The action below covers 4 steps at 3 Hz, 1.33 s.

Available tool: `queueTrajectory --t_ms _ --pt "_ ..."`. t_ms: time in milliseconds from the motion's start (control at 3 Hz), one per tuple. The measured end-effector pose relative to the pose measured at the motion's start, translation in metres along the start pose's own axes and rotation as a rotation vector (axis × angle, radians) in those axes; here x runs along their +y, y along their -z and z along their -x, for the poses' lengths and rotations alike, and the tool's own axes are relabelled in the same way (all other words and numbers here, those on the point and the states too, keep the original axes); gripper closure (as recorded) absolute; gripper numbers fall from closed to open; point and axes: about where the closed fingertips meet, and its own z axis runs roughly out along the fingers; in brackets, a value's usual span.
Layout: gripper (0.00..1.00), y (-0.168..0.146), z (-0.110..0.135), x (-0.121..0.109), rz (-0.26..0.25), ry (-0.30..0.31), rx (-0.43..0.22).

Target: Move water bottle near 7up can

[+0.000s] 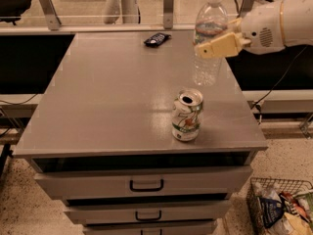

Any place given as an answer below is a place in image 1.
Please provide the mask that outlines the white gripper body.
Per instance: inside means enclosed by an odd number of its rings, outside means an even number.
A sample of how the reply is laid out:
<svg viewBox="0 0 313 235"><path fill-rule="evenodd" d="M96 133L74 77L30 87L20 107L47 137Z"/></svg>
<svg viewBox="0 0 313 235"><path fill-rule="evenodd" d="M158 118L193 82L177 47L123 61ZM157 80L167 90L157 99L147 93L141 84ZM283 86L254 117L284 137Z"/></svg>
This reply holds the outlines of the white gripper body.
<svg viewBox="0 0 313 235"><path fill-rule="evenodd" d="M285 48L281 30L281 2L264 4L248 12L241 22L244 49L262 55Z"/></svg>

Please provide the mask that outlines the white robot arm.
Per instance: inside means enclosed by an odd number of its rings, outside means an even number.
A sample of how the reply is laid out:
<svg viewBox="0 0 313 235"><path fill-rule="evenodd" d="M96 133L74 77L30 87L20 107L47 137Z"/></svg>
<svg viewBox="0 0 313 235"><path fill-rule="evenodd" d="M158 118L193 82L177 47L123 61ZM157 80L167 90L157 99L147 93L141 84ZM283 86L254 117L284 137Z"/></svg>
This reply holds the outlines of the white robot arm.
<svg viewBox="0 0 313 235"><path fill-rule="evenodd" d="M313 0L282 0L255 7L228 23L212 40L197 44L203 59L262 55L297 45L313 45Z"/></svg>

